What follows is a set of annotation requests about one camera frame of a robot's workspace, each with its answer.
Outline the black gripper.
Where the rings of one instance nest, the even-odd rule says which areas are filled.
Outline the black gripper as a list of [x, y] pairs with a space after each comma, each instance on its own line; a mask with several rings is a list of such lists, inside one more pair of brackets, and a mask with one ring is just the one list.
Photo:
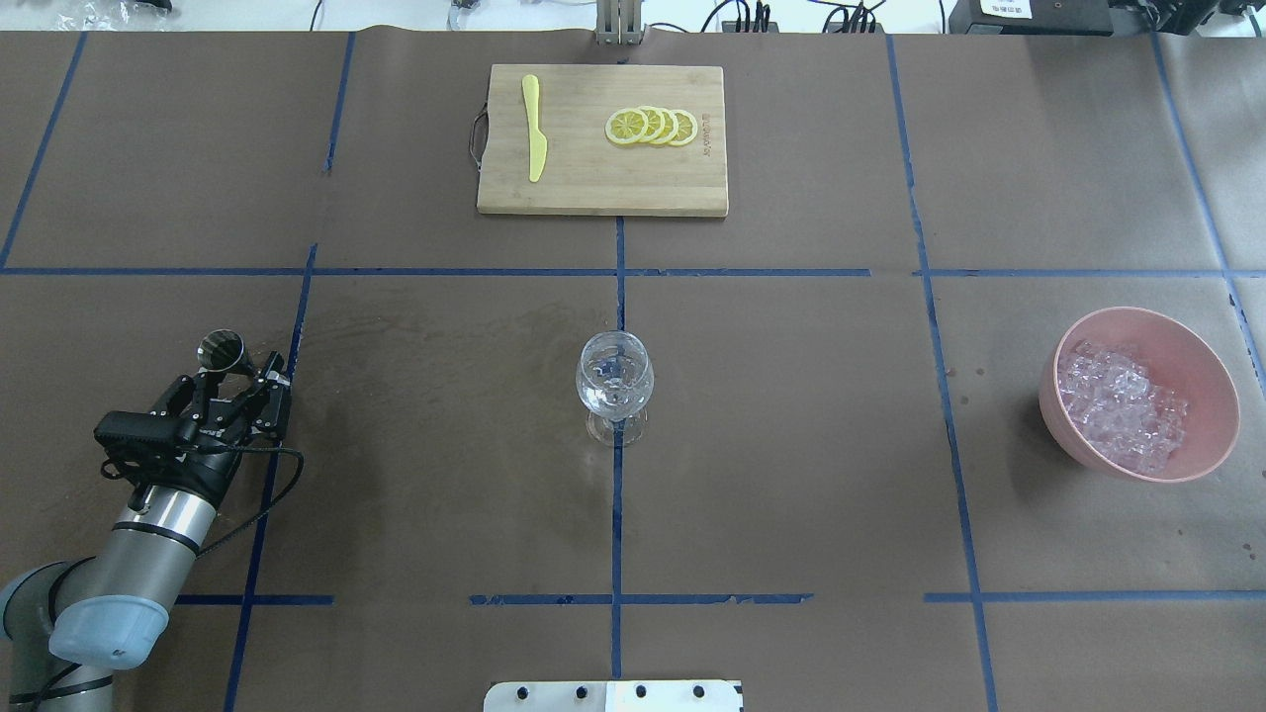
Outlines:
[[219, 397], [214, 378], [181, 375], [154, 402], [152, 416], [179, 416], [189, 445], [171, 466], [227, 466], [230, 457], [282, 455], [287, 450], [291, 383], [285, 359], [272, 351], [256, 370], [248, 391]]

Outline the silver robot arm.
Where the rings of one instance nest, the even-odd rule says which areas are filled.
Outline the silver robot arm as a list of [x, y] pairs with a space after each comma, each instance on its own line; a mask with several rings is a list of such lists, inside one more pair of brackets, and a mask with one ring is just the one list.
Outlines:
[[146, 663], [194, 564], [216, 550], [208, 533], [241, 459], [305, 462], [281, 446], [291, 379], [280, 352], [256, 366], [243, 345], [209, 334], [196, 356], [197, 371], [149, 409], [109, 410], [92, 432], [103, 478], [130, 486], [103, 550], [4, 587], [9, 709], [109, 711], [115, 671]]

